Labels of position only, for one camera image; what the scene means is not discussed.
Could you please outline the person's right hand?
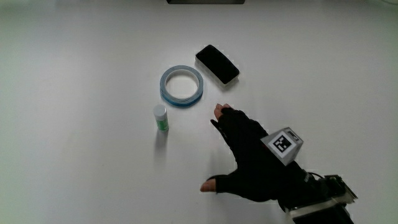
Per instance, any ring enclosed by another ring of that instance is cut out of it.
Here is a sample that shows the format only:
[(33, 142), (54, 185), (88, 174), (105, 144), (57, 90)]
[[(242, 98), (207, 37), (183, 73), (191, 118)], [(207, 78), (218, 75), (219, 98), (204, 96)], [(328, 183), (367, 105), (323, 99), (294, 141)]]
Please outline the person's right hand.
[(243, 111), (217, 104), (212, 125), (231, 149), (238, 168), (228, 175), (214, 175), (204, 182), (201, 192), (235, 194), (255, 201), (290, 200), (302, 196), (305, 174), (296, 164), (283, 165), (261, 138), (266, 131)]

